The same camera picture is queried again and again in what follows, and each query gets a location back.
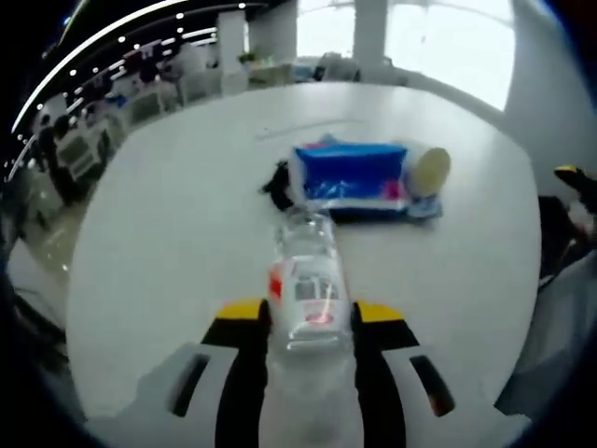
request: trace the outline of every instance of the white table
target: white table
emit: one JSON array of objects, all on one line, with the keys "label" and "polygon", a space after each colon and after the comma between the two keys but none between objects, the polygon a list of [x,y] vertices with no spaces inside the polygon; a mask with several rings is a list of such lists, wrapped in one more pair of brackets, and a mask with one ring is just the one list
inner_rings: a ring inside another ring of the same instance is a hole
[{"label": "white table", "polygon": [[338,244],[355,297],[398,307],[443,375],[488,402],[499,396],[539,271],[526,153],[430,93],[309,84],[173,114],[133,133],[108,167],[79,235],[67,305],[69,357],[89,416],[132,402],[137,381],[199,342],[222,303],[264,296],[281,216],[257,189],[293,145],[327,132],[451,153],[441,219],[342,227]]}]

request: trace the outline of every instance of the floor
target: floor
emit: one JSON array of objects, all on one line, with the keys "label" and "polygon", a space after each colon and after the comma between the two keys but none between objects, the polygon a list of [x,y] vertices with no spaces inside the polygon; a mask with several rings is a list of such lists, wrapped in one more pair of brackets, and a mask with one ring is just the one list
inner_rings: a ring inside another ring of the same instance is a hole
[{"label": "floor", "polygon": [[34,221],[25,225],[25,242],[32,255],[64,290],[68,288],[76,240],[90,199],[91,196],[81,203],[61,210],[55,219],[48,223],[47,230]]}]

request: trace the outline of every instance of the white chair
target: white chair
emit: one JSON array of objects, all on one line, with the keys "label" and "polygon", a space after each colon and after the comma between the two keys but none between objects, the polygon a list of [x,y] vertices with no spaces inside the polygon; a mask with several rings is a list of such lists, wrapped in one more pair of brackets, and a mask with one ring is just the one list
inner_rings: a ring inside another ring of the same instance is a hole
[{"label": "white chair", "polygon": [[179,81],[183,104],[189,105],[222,92],[222,73],[216,69],[189,73]]},{"label": "white chair", "polygon": [[269,87],[285,86],[293,79],[292,64],[282,63],[256,67],[249,76],[250,89],[267,89]]},{"label": "white chair", "polygon": [[359,74],[360,67],[354,59],[330,58],[322,81],[358,82]]},{"label": "white chair", "polygon": [[106,115],[104,120],[114,148],[119,148],[127,138],[127,134],[124,130],[122,122],[120,121],[120,117],[117,114],[111,113]]},{"label": "white chair", "polygon": [[124,110],[130,128],[142,126],[161,117],[166,112],[162,100],[162,86],[156,82],[143,89],[124,106]]},{"label": "white chair", "polygon": [[94,165],[100,165],[102,160],[97,152],[97,146],[90,144],[87,135],[80,130],[71,131],[57,145],[59,164],[66,167],[71,177],[77,181]]},{"label": "white chair", "polygon": [[217,68],[210,68],[202,72],[203,88],[207,96],[222,94],[222,71]]},{"label": "white chair", "polygon": [[383,64],[375,67],[361,67],[361,82],[382,86],[406,86],[407,78],[392,65]]},{"label": "white chair", "polygon": [[247,91],[249,88],[249,75],[247,72],[236,72],[222,75],[222,94],[236,95]]}]

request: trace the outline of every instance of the plastic bottle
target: plastic bottle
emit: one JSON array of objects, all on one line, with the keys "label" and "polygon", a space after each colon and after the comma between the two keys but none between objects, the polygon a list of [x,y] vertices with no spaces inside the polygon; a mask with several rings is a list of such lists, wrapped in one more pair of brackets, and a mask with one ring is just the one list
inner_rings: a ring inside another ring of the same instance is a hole
[{"label": "plastic bottle", "polygon": [[353,446],[359,440],[353,421],[360,421],[353,305],[333,223],[321,214],[293,210],[276,238],[261,445]]}]

